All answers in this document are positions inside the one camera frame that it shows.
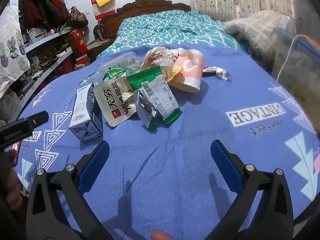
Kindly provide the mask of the person left hand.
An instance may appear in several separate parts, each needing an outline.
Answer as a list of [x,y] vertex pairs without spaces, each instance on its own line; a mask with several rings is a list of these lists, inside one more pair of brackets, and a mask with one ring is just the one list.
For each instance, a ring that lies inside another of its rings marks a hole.
[[18,210],[23,204],[20,194],[20,181],[11,163],[15,160],[17,152],[9,150],[1,152],[1,182],[4,185],[4,198],[12,210]]

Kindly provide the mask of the person right hand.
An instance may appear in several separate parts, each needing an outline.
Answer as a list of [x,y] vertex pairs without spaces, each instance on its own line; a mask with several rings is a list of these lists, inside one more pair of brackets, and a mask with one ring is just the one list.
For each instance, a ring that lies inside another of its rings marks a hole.
[[151,240],[174,240],[169,234],[155,230],[151,234]]

